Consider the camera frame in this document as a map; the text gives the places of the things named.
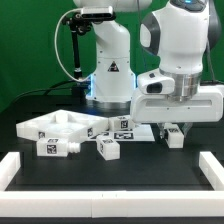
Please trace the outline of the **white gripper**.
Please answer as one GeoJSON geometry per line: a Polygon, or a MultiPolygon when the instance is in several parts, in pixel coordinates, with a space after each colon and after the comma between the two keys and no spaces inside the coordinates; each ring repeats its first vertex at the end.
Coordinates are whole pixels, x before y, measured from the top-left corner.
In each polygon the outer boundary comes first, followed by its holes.
{"type": "Polygon", "coordinates": [[[186,135],[192,122],[216,122],[223,116],[224,89],[199,84],[199,74],[171,74],[151,70],[137,77],[130,116],[135,123],[157,123],[161,139],[165,123],[184,123],[186,135]]]}

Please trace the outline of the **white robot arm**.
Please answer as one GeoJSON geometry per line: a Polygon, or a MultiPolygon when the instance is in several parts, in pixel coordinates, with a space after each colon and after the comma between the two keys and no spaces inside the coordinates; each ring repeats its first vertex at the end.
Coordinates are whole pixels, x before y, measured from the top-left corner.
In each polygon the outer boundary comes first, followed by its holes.
{"type": "Polygon", "coordinates": [[[91,100],[112,103],[123,97],[130,102],[136,123],[216,122],[223,116],[224,95],[216,86],[200,84],[204,53],[220,35],[213,0],[168,0],[140,22],[142,50],[159,58],[156,69],[132,81],[126,36],[113,32],[114,22],[94,26],[97,58],[101,63],[92,76],[91,100]]]}

